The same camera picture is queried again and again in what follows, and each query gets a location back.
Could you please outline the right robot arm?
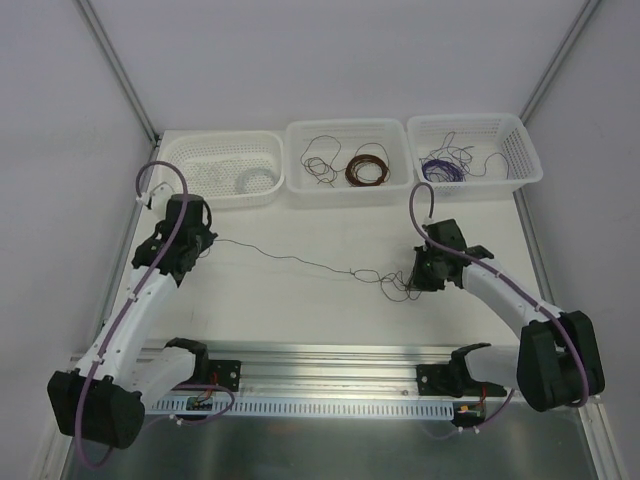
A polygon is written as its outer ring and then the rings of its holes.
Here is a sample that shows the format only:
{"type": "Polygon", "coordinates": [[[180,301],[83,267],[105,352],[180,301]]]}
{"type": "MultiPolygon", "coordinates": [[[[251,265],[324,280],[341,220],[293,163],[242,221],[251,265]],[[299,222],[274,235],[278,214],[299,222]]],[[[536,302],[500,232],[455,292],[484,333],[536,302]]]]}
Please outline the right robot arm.
{"type": "Polygon", "coordinates": [[[529,293],[492,252],[468,245],[455,220],[421,230],[425,243],[415,249],[411,289],[437,292],[453,284],[481,300],[518,340],[515,346],[481,342],[454,350],[429,379],[433,389],[462,397],[489,383],[519,391],[538,412],[581,406],[603,392],[595,330],[585,313],[565,311],[529,293]]]}

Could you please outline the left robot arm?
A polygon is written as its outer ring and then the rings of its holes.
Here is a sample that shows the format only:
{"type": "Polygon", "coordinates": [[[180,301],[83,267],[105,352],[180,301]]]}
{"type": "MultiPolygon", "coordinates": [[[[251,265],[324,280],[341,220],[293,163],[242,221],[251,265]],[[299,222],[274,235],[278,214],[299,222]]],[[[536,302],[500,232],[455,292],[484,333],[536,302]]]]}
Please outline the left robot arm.
{"type": "Polygon", "coordinates": [[[132,445],[146,410],[183,383],[210,377],[205,344],[176,337],[149,365],[136,365],[153,323],[217,235],[203,197],[172,195],[165,216],[135,250],[121,310],[113,314],[76,366],[56,371],[47,394],[61,434],[115,449],[132,445]]]}

